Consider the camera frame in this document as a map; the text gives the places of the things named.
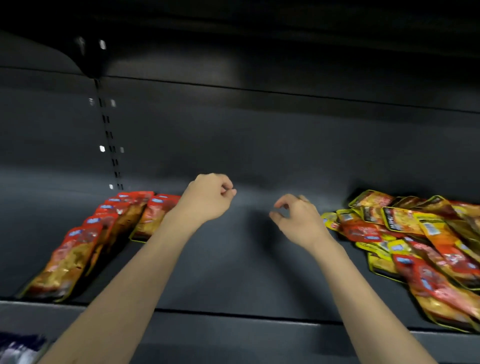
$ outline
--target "bare skin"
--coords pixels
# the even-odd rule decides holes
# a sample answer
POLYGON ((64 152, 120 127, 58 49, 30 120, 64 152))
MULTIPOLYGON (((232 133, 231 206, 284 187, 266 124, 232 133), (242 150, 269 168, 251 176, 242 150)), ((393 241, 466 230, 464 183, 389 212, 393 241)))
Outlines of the bare skin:
MULTIPOLYGON (((199 175, 160 228, 55 342, 39 364, 126 364, 138 346, 186 242, 220 217, 237 191, 225 175, 199 175)), ((317 260, 363 364, 436 361, 377 296, 306 198, 281 197, 270 217, 317 260), (394 342, 388 348, 385 342, 394 342)))

